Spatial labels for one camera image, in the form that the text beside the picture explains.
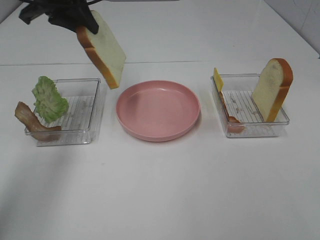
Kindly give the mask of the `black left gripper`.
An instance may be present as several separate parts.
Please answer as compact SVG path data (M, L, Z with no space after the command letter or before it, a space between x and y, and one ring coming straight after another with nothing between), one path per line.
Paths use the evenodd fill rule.
M19 18L26 24L45 14L48 22L72 32L77 27L86 27L91 33L97 34L99 25L85 0L24 0L28 3L19 14Z

